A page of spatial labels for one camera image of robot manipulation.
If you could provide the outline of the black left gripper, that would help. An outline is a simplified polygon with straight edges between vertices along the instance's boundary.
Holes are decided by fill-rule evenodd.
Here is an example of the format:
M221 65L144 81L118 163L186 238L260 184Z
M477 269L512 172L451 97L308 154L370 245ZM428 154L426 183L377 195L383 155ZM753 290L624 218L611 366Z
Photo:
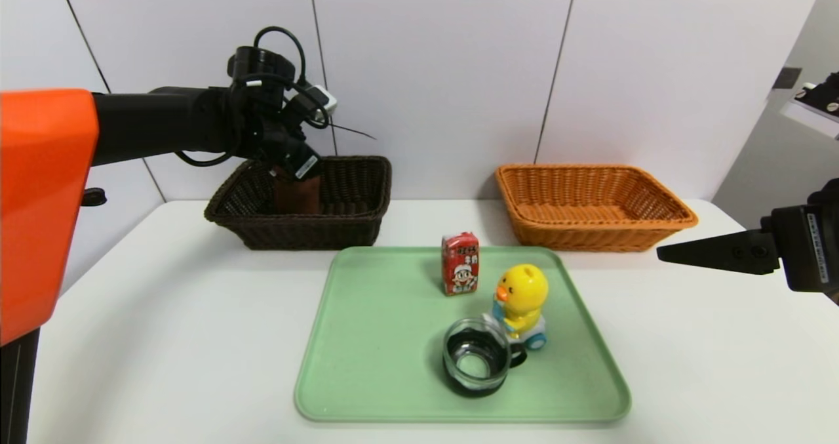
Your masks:
M273 149L273 172L281 179L302 182L321 174L321 155L303 141L286 141Z

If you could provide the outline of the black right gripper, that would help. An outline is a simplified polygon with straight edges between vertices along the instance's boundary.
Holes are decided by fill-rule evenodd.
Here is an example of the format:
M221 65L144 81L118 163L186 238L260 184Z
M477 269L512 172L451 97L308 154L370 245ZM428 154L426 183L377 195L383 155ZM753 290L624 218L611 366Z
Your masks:
M806 204L772 210L754 230L656 248L658 259L680 264L767 275L784 265L791 291L838 298L838 179L808 196Z

